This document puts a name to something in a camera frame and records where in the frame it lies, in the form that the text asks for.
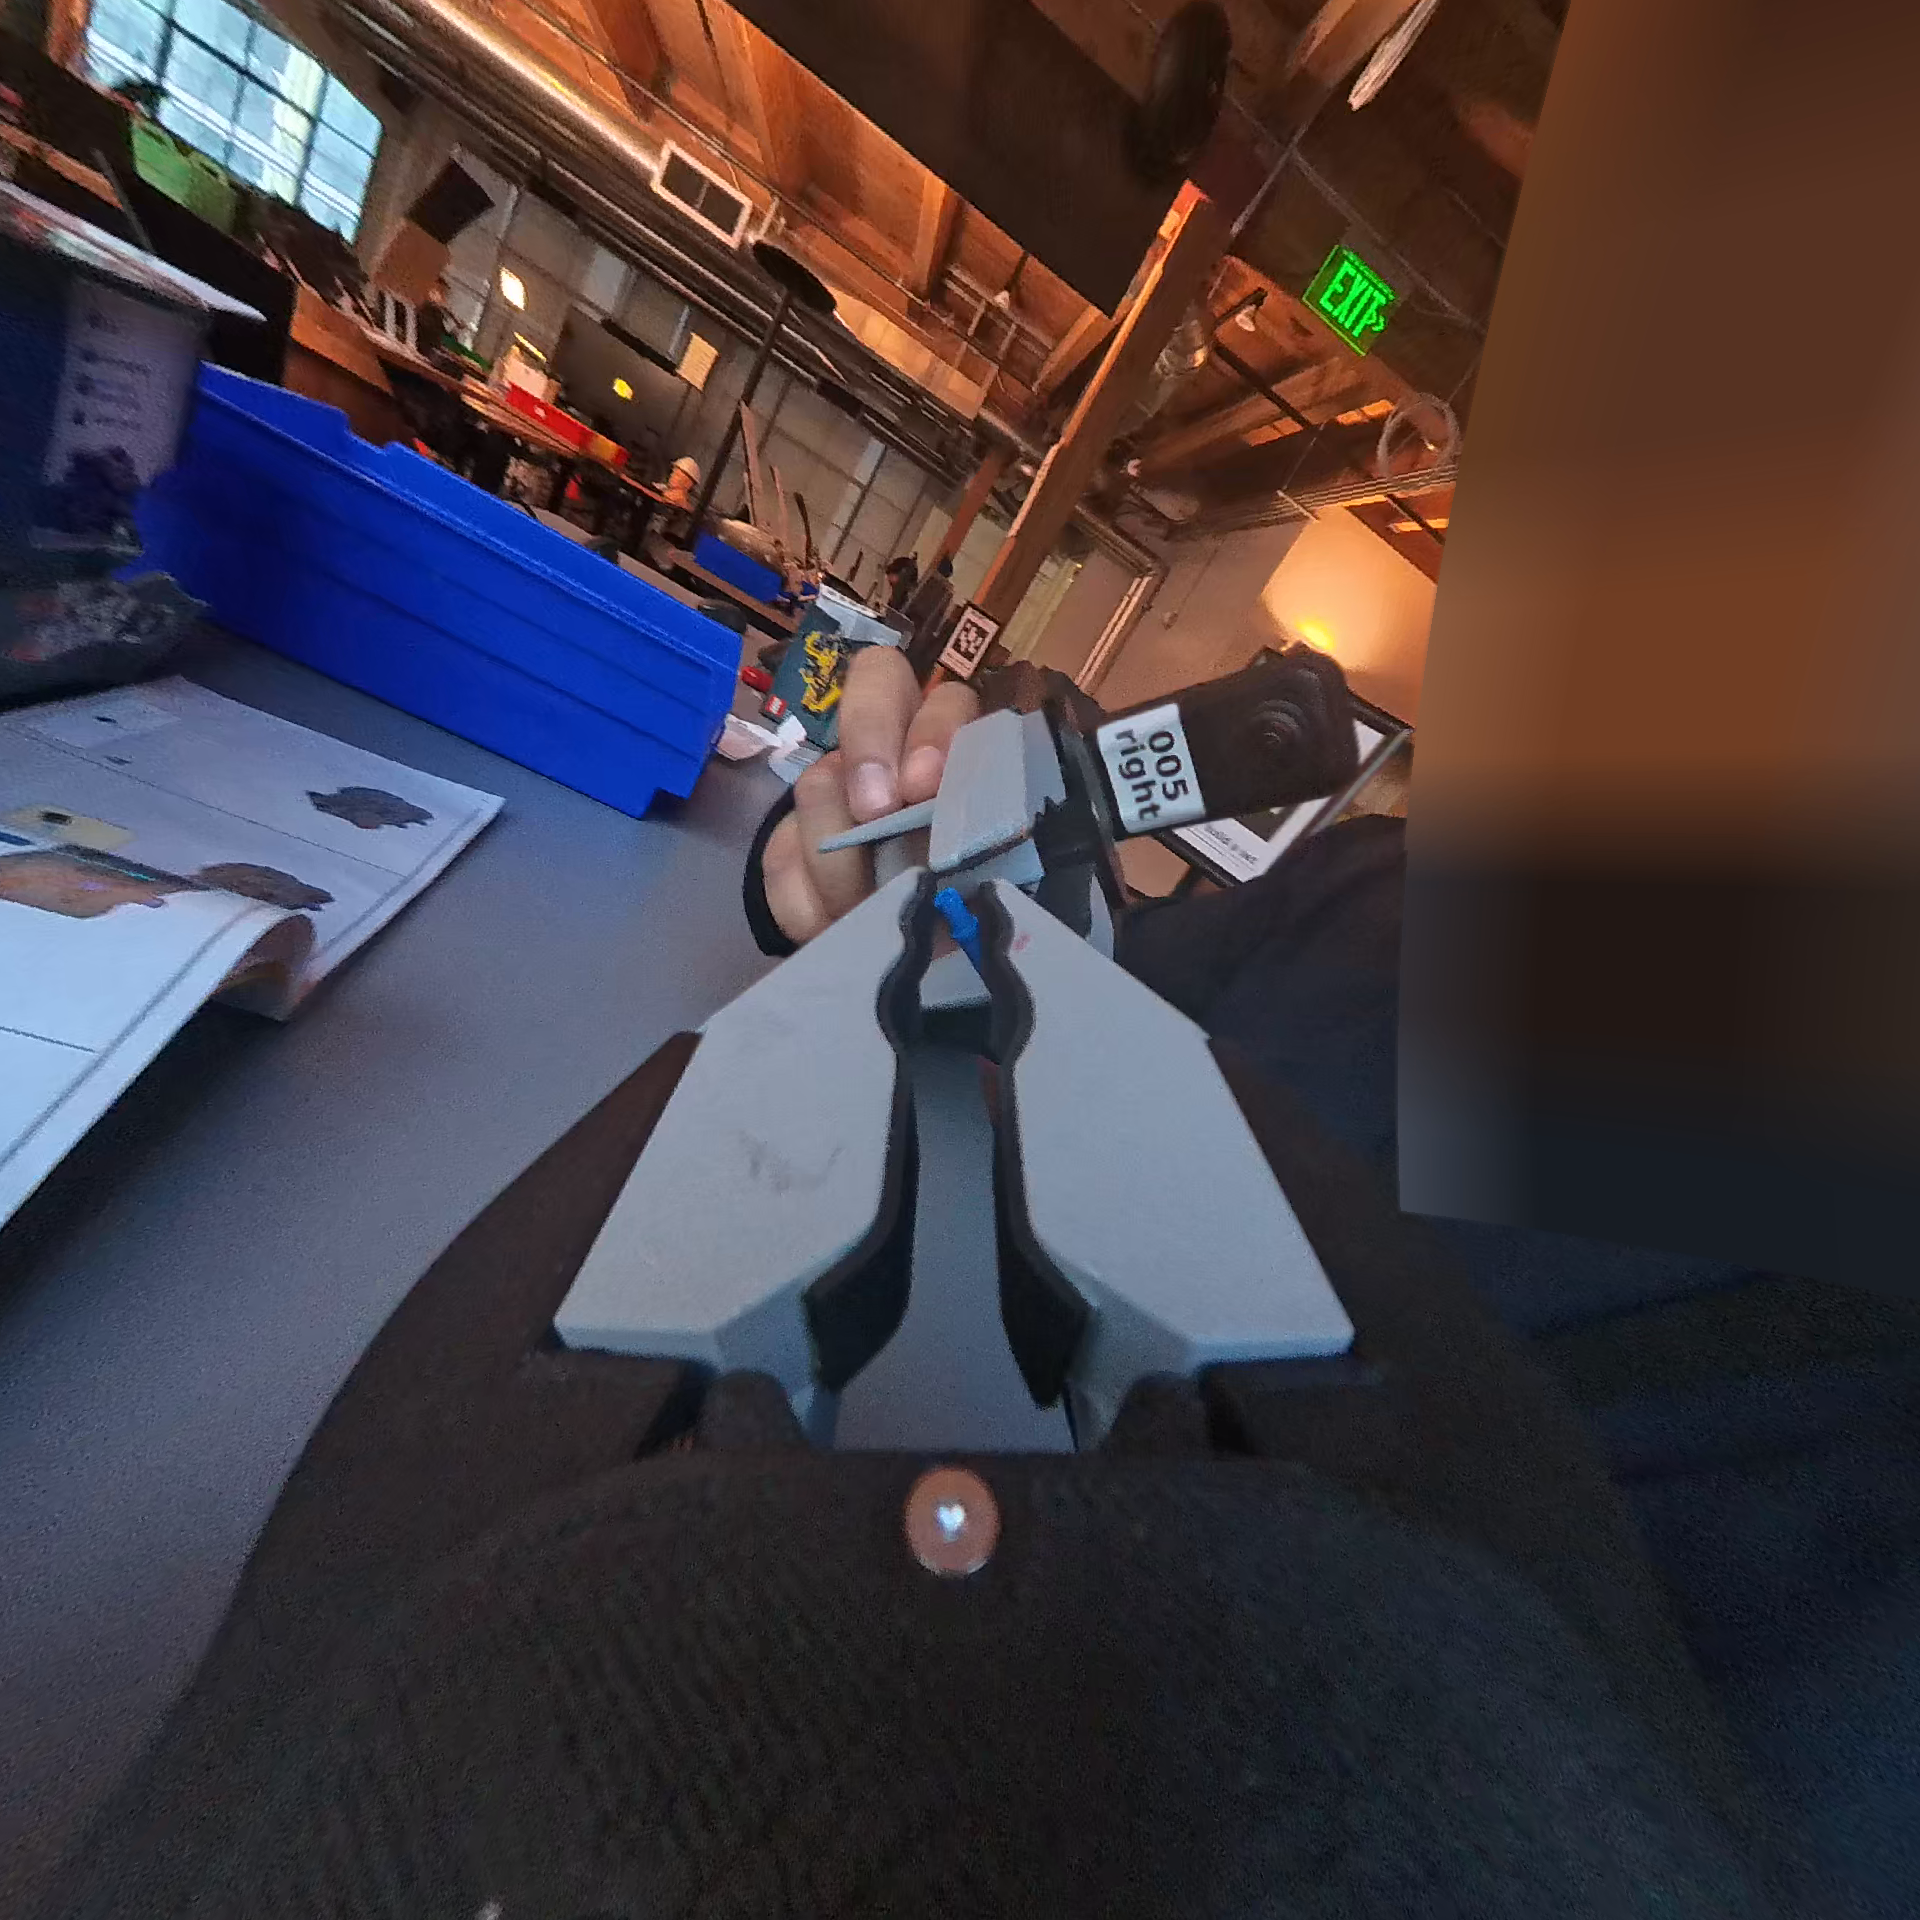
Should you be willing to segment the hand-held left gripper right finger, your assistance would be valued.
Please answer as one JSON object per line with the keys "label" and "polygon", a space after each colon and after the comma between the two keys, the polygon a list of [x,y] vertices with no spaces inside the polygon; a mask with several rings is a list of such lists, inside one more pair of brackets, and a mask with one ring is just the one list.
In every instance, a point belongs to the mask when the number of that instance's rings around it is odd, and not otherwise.
{"label": "hand-held left gripper right finger", "polygon": [[975,889],[999,1315],[1093,1449],[1137,1386],[1351,1353],[1353,1321],[1205,1032],[1005,880]]}

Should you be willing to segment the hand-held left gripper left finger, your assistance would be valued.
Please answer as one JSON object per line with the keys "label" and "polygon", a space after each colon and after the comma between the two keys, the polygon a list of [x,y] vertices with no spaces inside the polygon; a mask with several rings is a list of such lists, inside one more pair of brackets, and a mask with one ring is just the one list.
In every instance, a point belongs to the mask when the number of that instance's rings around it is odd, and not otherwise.
{"label": "hand-held left gripper left finger", "polygon": [[894,879],[691,1039],[562,1347],[774,1378],[829,1444],[909,1298],[923,975],[926,880]]}

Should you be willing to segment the lego instruction booklet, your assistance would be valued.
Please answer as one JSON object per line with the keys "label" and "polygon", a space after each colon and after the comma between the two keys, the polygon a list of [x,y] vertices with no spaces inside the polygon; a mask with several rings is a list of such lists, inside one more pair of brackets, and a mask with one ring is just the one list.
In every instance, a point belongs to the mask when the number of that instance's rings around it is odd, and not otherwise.
{"label": "lego instruction booklet", "polygon": [[214,1001],[289,1019],[501,799],[159,680],[3,722],[3,1222]]}

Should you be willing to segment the black lego box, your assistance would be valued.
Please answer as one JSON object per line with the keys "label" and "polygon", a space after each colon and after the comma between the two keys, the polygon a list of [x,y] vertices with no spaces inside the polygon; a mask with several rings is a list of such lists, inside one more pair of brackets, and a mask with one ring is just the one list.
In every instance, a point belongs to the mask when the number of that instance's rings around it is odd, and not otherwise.
{"label": "black lego box", "polygon": [[204,603],[143,563],[206,336],[260,314],[3,188],[3,710],[142,681]]}

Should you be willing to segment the person's right hand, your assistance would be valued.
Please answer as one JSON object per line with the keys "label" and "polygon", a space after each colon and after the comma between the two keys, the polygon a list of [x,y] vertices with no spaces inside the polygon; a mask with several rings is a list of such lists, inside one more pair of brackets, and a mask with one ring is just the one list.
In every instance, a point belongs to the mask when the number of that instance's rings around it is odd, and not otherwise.
{"label": "person's right hand", "polygon": [[876,891],[876,851],[826,842],[932,800],[980,702],[959,681],[923,688],[901,655],[876,647],[853,659],[836,712],[836,747],[767,809],[747,854],[742,913],[770,958],[819,940]]}

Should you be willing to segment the white printed card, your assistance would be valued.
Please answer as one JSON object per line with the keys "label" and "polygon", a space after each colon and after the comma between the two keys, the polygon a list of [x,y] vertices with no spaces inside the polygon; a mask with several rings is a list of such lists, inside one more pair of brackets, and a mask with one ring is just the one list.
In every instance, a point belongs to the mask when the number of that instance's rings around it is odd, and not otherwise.
{"label": "white printed card", "polygon": [[1269,873],[1300,835],[1293,809],[1262,811],[1247,822],[1190,824],[1161,835],[1169,854],[1214,884],[1241,884]]}

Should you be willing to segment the small white packet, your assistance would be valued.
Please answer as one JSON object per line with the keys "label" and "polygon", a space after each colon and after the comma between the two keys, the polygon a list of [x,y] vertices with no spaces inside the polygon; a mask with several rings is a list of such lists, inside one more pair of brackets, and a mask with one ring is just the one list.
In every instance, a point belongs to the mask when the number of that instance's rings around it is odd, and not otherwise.
{"label": "small white packet", "polygon": [[820,756],[798,716],[786,716],[767,728],[761,721],[730,713],[714,751],[717,760],[730,763],[764,762],[785,785],[794,785]]}

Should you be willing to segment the printed drink can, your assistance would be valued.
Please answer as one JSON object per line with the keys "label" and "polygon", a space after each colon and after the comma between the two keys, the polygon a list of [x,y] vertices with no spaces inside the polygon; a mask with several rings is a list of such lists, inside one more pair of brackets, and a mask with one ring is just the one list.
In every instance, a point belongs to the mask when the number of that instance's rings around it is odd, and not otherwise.
{"label": "printed drink can", "polygon": [[794,638],[770,668],[759,721],[796,747],[807,743],[828,755],[836,747],[849,668],[871,649],[901,652],[909,630],[895,614],[874,610],[833,588],[807,599]]}

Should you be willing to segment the green exit sign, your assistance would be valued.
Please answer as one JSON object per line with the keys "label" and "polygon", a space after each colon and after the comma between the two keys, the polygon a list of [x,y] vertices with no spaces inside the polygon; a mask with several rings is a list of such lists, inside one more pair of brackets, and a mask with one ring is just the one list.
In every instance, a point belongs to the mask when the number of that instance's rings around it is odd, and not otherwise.
{"label": "green exit sign", "polygon": [[1335,246],[1303,292],[1303,308],[1356,356],[1367,356],[1402,306],[1398,287],[1349,246]]}

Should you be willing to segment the blue plastic bin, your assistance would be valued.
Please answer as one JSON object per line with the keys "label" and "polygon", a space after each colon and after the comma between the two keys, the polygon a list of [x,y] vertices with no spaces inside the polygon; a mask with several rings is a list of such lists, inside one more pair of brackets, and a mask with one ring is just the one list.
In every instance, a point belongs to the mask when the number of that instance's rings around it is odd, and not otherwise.
{"label": "blue plastic bin", "polygon": [[204,366],[146,558],[222,632],[634,819],[685,800],[738,635],[317,400]]}

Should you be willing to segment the black floor lamp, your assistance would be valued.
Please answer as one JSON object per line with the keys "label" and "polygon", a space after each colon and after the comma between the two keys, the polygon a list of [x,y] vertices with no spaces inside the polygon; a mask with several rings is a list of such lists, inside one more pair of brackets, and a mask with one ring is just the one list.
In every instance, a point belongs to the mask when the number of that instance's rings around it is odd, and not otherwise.
{"label": "black floor lamp", "polygon": [[759,385],[767,366],[778,356],[789,321],[796,311],[805,311],[815,318],[835,318],[835,296],[828,290],[826,281],[798,257],[782,249],[767,239],[759,239],[753,242],[753,263],[761,279],[773,288],[774,305],[759,331],[750,371],[747,376],[742,376],[735,395],[733,415],[727,419],[717,450],[710,457],[710,466],[705,471],[702,489],[691,508],[685,540],[689,553],[692,553],[700,538],[707,532],[715,495],[721,489],[721,483],[727,478],[735,447],[741,443],[745,415],[759,394]]}

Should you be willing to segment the black round ceiling speaker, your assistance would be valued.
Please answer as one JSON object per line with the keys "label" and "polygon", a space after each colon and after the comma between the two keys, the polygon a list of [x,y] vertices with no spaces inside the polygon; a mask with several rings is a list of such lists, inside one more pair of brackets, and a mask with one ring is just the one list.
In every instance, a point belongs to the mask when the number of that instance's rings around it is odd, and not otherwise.
{"label": "black round ceiling speaker", "polygon": [[1231,24],[1219,2],[1183,2],[1153,43],[1145,81],[1121,123],[1142,185],[1173,188],[1210,145],[1231,73]]}

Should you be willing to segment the person's torso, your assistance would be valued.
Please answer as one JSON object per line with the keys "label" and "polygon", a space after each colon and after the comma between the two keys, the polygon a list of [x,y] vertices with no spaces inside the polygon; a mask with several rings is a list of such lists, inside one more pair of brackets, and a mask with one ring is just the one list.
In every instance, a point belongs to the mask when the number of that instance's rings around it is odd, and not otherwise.
{"label": "person's torso", "polygon": [[1811,1915],[1918,1915],[1918,1305],[1423,1218],[1599,1443]]}

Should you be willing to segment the large paned window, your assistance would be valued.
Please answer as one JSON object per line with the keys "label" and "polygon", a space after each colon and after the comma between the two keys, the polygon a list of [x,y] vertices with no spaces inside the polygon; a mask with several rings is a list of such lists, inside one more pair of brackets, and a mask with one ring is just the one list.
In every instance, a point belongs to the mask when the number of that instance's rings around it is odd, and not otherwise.
{"label": "large paned window", "polygon": [[86,6],[84,71],[146,88],[154,119],[237,185],[362,234],[381,145],[378,113],[254,6]]}

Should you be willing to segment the white wall vent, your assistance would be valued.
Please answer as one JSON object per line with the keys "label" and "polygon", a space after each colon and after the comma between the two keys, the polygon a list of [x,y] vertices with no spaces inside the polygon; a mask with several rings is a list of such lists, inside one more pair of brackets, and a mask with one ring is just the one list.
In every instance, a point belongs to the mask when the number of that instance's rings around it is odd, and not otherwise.
{"label": "white wall vent", "polygon": [[731,252],[753,239],[753,200],[673,140],[654,158],[654,195]]}

